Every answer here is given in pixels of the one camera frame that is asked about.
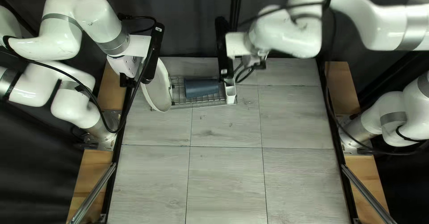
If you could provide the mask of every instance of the floor tile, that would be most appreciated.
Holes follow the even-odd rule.
[[[122,144],[189,145],[192,109],[151,111],[141,89],[136,94]]]
[[[266,224],[261,148],[191,147],[187,224]]]
[[[240,65],[240,63],[241,63],[241,58],[236,58],[235,60],[234,60],[234,70]],[[235,74],[235,76],[237,76],[237,74],[241,71],[241,70],[243,70],[243,67],[241,67],[237,72],[236,72],[236,74]],[[254,70],[253,72],[252,72],[252,74],[250,74],[249,75],[249,77],[247,77],[246,79],[244,79],[242,82],[240,82],[240,83],[237,83],[238,85],[258,85],[258,79],[257,79],[257,74],[258,74],[258,72],[260,72],[259,70]],[[247,74],[247,72],[245,72],[245,73],[243,73],[241,76],[240,76],[240,79],[244,76],[244,75],[246,75]]]
[[[216,57],[161,57],[170,76],[203,78],[219,75]]]
[[[349,223],[335,152],[263,149],[269,224]]]
[[[259,86],[262,146],[332,149],[320,86]]]
[[[191,146],[261,147],[258,87],[236,89],[236,105],[193,109]]]
[[[266,66],[265,70],[256,70],[259,85],[320,85],[316,61],[313,58],[268,58]]]
[[[187,146],[122,146],[109,224],[184,224],[188,163]]]

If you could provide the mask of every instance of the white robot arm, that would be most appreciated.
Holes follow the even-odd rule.
[[[156,26],[157,31],[164,33],[162,24],[156,23]],[[130,78],[136,75],[152,42],[158,44],[159,50],[162,40],[160,33],[157,40],[151,36],[129,35],[106,0],[46,0],[39,36],[21,39],[18,21],[6,8],[0,6],[2,46],[21,57],[62,70],[93,90],[93,76],[55,61],[78,54],[83,30],[108,55],[107,60],[115,72],[124,73]],[[150,82],[159,60],[158,54],[151,55],[156,56],[156,59],[153,60],[154,65],[146,65],[148,73],[147,78],[143,77],[145,84]],[[115,134],[107,131],[98,109],[89,101],[82,87],[53,69],[30,63],[24,73],[19,75],[12,69],[0,67],[0,97],[28,106],[43,106],[59,80],[61,84],[51,105],[52,114],[87,130],[102,142],[114,138]]]
[[[248,33],[226,35],[227,55],[265,56],[278,50],[295,57],[314,57],[322,42],[324,0],[288,0],[289,9],[258,18]],[[316,3],[293,7],[300,4]],[[346,14],[356,25],[363,44],[375,51],[429,49],[429,4],[377,6],[370,0],[330,0],[329,7]],[[262,15],[280,6],[262,9]]]
[[[322,42],[323,4],[329,0],[289,0],[288,6],[268,6],[259,12],[247,33],[225,36],[227,55],[246,56],[244,65],[265,59],[275,49],[299,58],[314,57]],[[370,0],[330,0],[329,7],[346,14],[356,25],[363,44],[377,51],[429,50],[429,0],[410,5],[377,6]],[[429,73],[411,82],[403,92],[386,93],[345,130],[358,141],[382,134],[392,146],[429,139]],[[360,147],[345,133],[342,141]]]

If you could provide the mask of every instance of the black cable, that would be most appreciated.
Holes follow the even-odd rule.
[[[152,24],[152,26],[150,26],[150,27],[148,27],[148,28],[146,28],[146,29],[139,29],[139,30],[136,30],[136,31],[130,32],[130,34],[142,33],[142,32],[148,31],[148,30],[150,30],[150,29],[153,29],[153,28],[155,27],[155,24],[157,23],[157,20],[156,20],[154,17],[146,16],[146,15],[142,15],[142,16],[132,16],[132,15],[125,15],[125,14],[122,14],[122,13],[118,13],[118,18],[119,18],[119,20],[121,20],[121,21],[122,21],[122,20],[138,20],[138,19],[150,19],[150,20],[153,20],[153,21],[154,21],[154,23]]]
[[[364,149],[366,149],[367,150],[367,152],[369,153],[369,152],[375,152],[375,153],[378,153],[378,154],[385,154],[385,155],[398,155],[398,156],[404,156],[404,155],[414,155],[414,154],[417,154],[417,153],[420,153],[420,152],[422,152],[428,145],[429,145],[429,140],[426,140],[426,141],[422,141],[423,142],[423,144],[421,144],[415,151],[412,151],[412,152],[403,152],[403,153],[395,153],[395,152],[387,152],[387,151],[384,151],[384,150],[380,150],[380,149],[377,149],[377,148],[374,148],[374,147],[369,147],[369,146],[367,146],[366,144],[363,144],[363,143],[361,143],[361,142],[359,142],[359,141],[357,141],[353,136],[351,136],[351,134],[349,134],[347,131],[346,131],[346,129],[340,124],[340,122],[338,121],[338,119],[337,119],[337,117],[335,116],[335,113],[334,113],[334,111],[332,110],[332,108],[331,108],[331,105],[330,105],[330,101],[329,101],[329,88],[328,88],[328,75],[329,75],[329,67],[330,67],[330,62],[331,62],[331,60],[332,60],[332,49],[333,49],[333,46],[334,46],[334,43],[335,43],[335,35],[336,35],[336,28],[337,28],[337,26],[336,26],[336,17],[335,17],[335,13],[334,13],[334,11],[333,10],[331,10],[331,12],[332,12],[332,15],[333,15],[333,23],[332,23],[332,26],[333,26],[333,33],[332,33],[332,40],[331,40],[331,45],[330,45],[330,48],[329,48],[329,52],[328,52],[328,57],[327,57],[327,60],[326,61],[324,61],[323,62],[323,65],[322,65],[322,69],[324,69],[324,65],[325,65],[325,62],[327,62],[328,63],[328,68],[325,70],[325,71],[321,71],[321,74],[323,74],[324,72],[325,72],[325,89],[324,89],[324,95],[325,95],[325,97],[324,97],[324,99],[325,99],[325,104],[326,104],[326,106],[328,106],[327,107],[327,110],[328,110],[328,114],[330,115],[330,117],[335,121],[335,123],[336,123],[336,125],[344,132],[344,134],[346,134],[350,139],[352,139],[353,141],[355,141],[357,144],[359,144],[359,145],[361,145]]]
[[[247,19],[247,20],[244,20],[244,21],[243,21],[243,22],[241,22],[237,27],[241,27],[241,26],[243,26],[243,25],[245,25],[245,24],[247,24],[247,23],[251,23],[251,22],[253,22],[254,20],[257,20],[257,19],[259,19],[259,18],[261,18],[261,17],[263,17],[263,16],[266,16],[266,15],[269,15],[269,14],[271,14],[271,13],[274,13],[274,12],[277,12],[277,11],[281,11],[281,10],[284,10],[284,9],[285,9],[285,10],[288,10],[288,9],[290,9],[290,8],[295,8],[295,7],[301,7],[301,6],[314,6],[314,5],[323,5],[323,4],[325,4],[325,2],[303,3],[303,4],[298,4],[298,5],[292,5],[292,6],[283,6],[283,7],[277,8],[277,9],[273,9],[273,10],[267,11],[267,12],[265,12],[265,13],[263,13],[263,14],[256,15],[256,16],[254,16],[254,17],[251,17],[251,18]]]
[[[239,80],[239,77],[246,71],[246,70],[249,70],[249,68],[250,68],[250,71],[244,76],[244,77],[242,77],[240,80]],[[253,66],[251,66],[251,67],[245,67],[243,70],[241,70],[238,74],[237,74],[237,76],[236,76],[236,83],[240,83],[240,82],[242,82],[242,81],[244,81],[247,77],[249,77],[250,76],[250,74],[252,74],[252,72],[255,70],[255,65],[253,65]]]

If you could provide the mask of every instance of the metal frame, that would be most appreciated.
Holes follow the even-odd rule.
[[[170,77],[170,81],[173,86],[171,95],[173,104],[171,106],[171,110],[227,105],[225,87],[223,85],[223,82],[219,83],[219,90],[215,94],[186,98],[184,78]]]
[[[320,84],[321,84],[322,89],[325,89],[326,84],[327,84],[325,72],[324,72],[325,62],[323,61],[323,59],[317,59],[317,58],[316,58],[316,62],[318,64],[318,69],[319,69]],[[327,110],[327,108],[330,108],[332,105],[330,97],[329,97],[329,100],[330,100],[329,105],[325,104],[326,110]],[[337,157],[338,171],[340,173],[341,184],[343,186],[343,192],[344,192],[344,197],[346,200],[346,206],[347,206],[347,211],[349,214],[349,220],[350,220],[350,223],[354,224],[359,220],[359,218],[357,216],[356,204],[354,202],[354,197],[353,197],[353,192],[351,189],[350,180],[340,169],[341,165],[346,165],[346,160],[344,159],[344,154],[343,154],[341,139],[340,139],[339,132],[338,132],[338,127],[337,127],[336,121],[334,119],[332,119],[330,117],[330,115],[328,115],[328,121],[329,121],[329,126],[331,129],[332,142],[334,144],[335,155]]]
[[[353,172],[344,164],[341,165],[341,171],[349,178],[357,190],[362,196],[368,201],[368,203],[374,208],[380,218],[386,224],[397,224],[396,221],[390,216],[390,214],[383,208],[378,200],[369,192],[369,190],[360,182],[360,180],[353,174]]]
[[[89,195],[85,198],[82,205],[76,210],[75,214],[69,221],[69,224],[79,224],[80,221],[85,217],[92,203],[94,203],[104,184],[107,183],[113,172],[116,170],[116,163],[112,163],[110,167],[104,172],[103,176],[95,184]]]

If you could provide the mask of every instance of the black curtain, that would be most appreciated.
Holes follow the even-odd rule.
[[[67,219],[83,152],[72,136],[0,102],[2,223]]]

